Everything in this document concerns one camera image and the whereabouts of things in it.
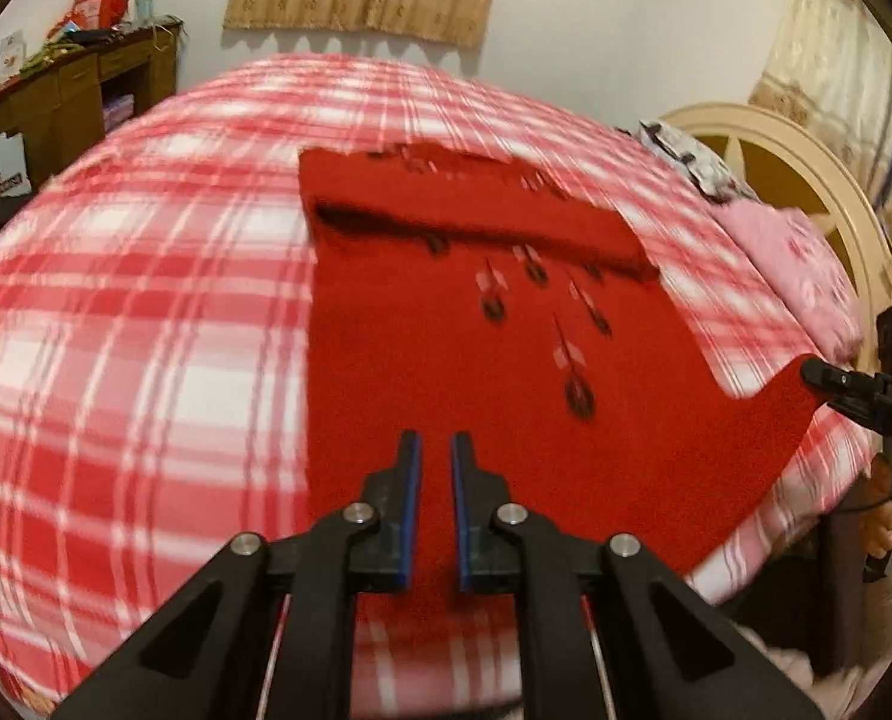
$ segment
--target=red felt mat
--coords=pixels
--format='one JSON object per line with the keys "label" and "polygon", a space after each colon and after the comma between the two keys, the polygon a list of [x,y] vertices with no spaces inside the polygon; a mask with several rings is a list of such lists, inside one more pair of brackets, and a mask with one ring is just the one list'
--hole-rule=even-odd
{"label": "red felt mat", "polygon": [[455,432],[563,531],[636,533],[686,572],[753,512],[822,403],[801,360],[751,399],[723,394],[621,216],[528,163],[312,149],[300,186],[318,258],[312,514],[355,500],[401,430],[424,440],[414,589],[362,601],[393,635],[442,635],[463,603]]}

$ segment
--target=metal bolt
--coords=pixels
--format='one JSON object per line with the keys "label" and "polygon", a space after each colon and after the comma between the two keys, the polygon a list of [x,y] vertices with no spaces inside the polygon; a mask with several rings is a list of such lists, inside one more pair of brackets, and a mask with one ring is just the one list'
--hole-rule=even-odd
{"label": "metal bolt", "polygon": [[351,503],[345,509],[342,509],[342,518],[346,520],[346,522],[352,522],[355,525],[362,525],[364,522],[369,522],[369,520],[375,516],[376,510],[368,503],[363,503],[362,501]]}
{"label": "metal bolt", "polygon": [[620,557],[633,557],[639,555],[642,548],[641,541],[630,533],[617,533],[609,539],[609,548]]}
{"label": "metal bolt", "polygon": [[495,510],[495,516],[506,525],[519,525],[529,517],[529,509],[519,503],[504,503]]}
{"label": "metal bolt", "polygon": [[262,539],[255,533],[240,533],[236,538],[233,538],[233,542],[229,545],[229,548],[233,550],[236,555],[247,557],[259,552],[260,546],[262,546]]}

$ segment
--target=plaid bedsheet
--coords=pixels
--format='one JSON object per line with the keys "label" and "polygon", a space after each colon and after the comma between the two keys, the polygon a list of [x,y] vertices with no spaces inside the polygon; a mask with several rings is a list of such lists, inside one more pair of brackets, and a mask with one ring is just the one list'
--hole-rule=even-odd
{"label": "plaid bedsheet", "polygon": [[[814,351],[694,189],[620,132],[369,59],[276,56],[219,76],[122,127],[0,237],[0,665],[22,683],[61,697],[231,535],[310,525],[315,258],[297,156],[420,138],[519,154],[619,210],[726,391],[752,394]],[[864,431],[821,410],[694,586],[711,600],[739,589],[870,454]],[[515,634],[485,618],[423,652],[382,621],[356,642],[359,713],[519,691]]]}

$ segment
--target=wooden cabinet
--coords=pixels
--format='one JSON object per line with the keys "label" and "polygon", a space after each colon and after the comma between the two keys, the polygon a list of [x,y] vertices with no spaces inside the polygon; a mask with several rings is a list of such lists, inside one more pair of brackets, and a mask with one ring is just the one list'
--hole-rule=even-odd
{"label": "wooden cabinet", "polygon": [[63,104],[56,110],[59,169],[71,165],[105,136],[102,92],[98,84],[64,98]]}
{"label": "wooden cabinet", "polygon": [[138,29],[0,89],[0,132],[22,132],[34,189],[105,137],[103,100],[130,94],[142,114],[176,93],[181,31],[178,20]]}

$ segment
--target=plastic bag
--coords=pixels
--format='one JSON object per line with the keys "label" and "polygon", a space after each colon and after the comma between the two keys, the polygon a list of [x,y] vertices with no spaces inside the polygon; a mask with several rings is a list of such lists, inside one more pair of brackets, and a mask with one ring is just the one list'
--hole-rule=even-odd
{"label": "plastic bag", "polygon": [[116,26],[126,12],[129,0],[74,0],[73,7],[52,28],[52,37],[67,23],[80,29],[109,29]]}

